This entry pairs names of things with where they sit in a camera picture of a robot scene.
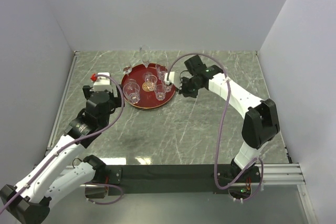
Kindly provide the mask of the small clear shot glass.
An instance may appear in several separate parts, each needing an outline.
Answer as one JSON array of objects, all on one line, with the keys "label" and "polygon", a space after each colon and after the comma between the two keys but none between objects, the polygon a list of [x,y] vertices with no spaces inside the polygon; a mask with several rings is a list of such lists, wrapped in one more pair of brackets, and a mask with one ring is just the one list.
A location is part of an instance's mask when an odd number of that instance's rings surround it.
[{"label": "small clear shot glass", "polygon": [[155,97],[158,101],[163,101],[166,97],[166,88],[163,84],[157,84],[154,88]]},{"label": "small clear shot glass", "polygon": [[154,91],[157,83],[157,77],[155,75],[147,75],[144,78],[145,86],[148,91]]},{"label": "small clear shot glass", "polygon": [[172,84],[165,84],[164,85],[164,88],[165,88],[165,92],[168,93],[168,92],[171,92],[172,88],[173,88],[173,85]]}]

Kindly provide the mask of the clear faceted tumbler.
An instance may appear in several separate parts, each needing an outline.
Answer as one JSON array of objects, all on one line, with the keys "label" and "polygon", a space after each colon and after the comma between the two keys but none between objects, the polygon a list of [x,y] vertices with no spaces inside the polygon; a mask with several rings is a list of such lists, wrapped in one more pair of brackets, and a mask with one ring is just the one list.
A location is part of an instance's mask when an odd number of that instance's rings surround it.
[{"label": "clear faceted tumbler", "polygon": [[167,66],[158,62],[158,63],[155,64],[155,69],[156,69],[158,79],[163,81],[164,78],[165,78],[165,74],[168,71]]},{"label": "clear faceted tumbler", "polygon": [[140,86],[134,79],[129,79],[123,85],[123,94],[131,104],[136,104],[140,101]]}]

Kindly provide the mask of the clear stemmed wine glass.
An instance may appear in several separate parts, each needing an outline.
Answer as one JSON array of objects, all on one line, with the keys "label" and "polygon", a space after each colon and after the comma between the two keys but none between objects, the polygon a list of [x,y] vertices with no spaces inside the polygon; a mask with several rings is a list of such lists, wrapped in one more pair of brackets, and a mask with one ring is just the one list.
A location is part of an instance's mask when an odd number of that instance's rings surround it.
[{"label": "clear stemmed wine glass", "polygon": [[132,65],[128,64],[123,67],[122,72],[123,74],[129,75],[132,72]]}]

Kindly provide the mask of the tall clear champagne flute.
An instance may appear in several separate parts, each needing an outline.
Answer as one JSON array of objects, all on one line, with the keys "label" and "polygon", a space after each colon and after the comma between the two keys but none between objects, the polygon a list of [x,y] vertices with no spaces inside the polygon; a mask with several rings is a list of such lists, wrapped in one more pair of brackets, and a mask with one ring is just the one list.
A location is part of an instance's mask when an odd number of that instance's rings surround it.
[{"label": "tall clear champagne flute", "polygon": [[152,74],[151,71],[149,70],[149,64],[151,63],[151,51],[149,46],[147,45],[140,46],[139,54],[141,62],[145,66],[145,72],[142,77],[144,80],[146,80],[146,78]]}]

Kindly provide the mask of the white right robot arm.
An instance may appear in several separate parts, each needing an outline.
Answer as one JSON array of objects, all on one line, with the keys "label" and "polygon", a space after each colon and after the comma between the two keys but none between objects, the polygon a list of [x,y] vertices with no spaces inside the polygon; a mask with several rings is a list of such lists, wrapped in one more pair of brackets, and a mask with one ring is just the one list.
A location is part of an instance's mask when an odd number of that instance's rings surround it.
[{"label": "white right robot arm", "polygon": [[218,61],[208,67],[200,55],[187,54],[184,62],[191,77],[173,78],[172,82],[184,97],[196,98],[199,89],[218,95],[225,100],[225,109],[232,106],[243,118],[243,143],[231,162],[231,175],[242,182],[249,176],[263,148],[280,131],[276,104],[272,99],[263,100],[235,83]]}]

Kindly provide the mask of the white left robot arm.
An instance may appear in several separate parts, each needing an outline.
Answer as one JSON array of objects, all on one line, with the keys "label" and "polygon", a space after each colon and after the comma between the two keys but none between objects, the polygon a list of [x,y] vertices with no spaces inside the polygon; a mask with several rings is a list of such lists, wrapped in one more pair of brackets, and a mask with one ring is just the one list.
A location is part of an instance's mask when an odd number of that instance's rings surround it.
[{"label": "white left robot arm", "polygon": [[60,173],[81,152],[110,127],[110,115],[124,102],[114,95],[109,84],[83,86],[86,106],[73,119],[58,143],[26,177],[1,189],[2,211],[20,223],[42,223],[51,209],[80,185],[108,187],[106,164],[94,155],[87,156],[68,173]]}]

